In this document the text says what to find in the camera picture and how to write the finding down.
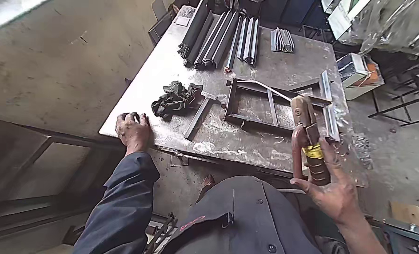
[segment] dark blue sleeve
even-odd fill
[[[123,158],[105,183],[103,199],[90,214],[73,253],[142,253],[153,210],[153,183],[158,179],[148,153]]]

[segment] red marking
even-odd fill
[[[202,220],[202,219],[204,219],[204,218],[205,218],[205,215],[200,216],[200,217],[198,217],[197,219],[195,219],[195,220],[193,220],[193,221],[189,222],[188,224],[181,226],[181,228],[180,228],[180,232],[181,232],[181,231],[183,231],[184,229],[186,229],[187,227],[192,226],[195,222],[197,222],[197,221],[201,221],[201,220]]]

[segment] wrist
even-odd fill
[[[336,222],[337,227],[340,231],[343,230],[359,230],[365,225],[369,227],[369,223],[366,221],[365,216],[360,213],[355,213],[346,219]]]
[[[139,143],[134,143],[134,144],[128,144],[126,146],[126,154],[125,156],[131,154],[131,153],[136,153],[136,152],[145,152],[146,149],[139,145]]]

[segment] hand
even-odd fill
[[[127,147],[126,155],[147,151],[150,137],[150,124],[145,113],[123,113],[117,117],[116,133]]]
[[[308,181],[293,178],[290,181],[291,184],[297,185],[307,193],[319,208],[339,225],[364,219],[359,207],[355,184],[343,172],[333,147],[323,138],[319,142],[325,164],[331,174],[331,183],[325,186],[316,186],[311,183],[311,177],[309,177]]]

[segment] shirt button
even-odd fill
[[[268,246],[268,248],[267,248],[267,250],[268,250],[270,253],[275,253],[275,252],[277,252],[277,248],[276,248],[274,245],[269,245],[269,246]]]

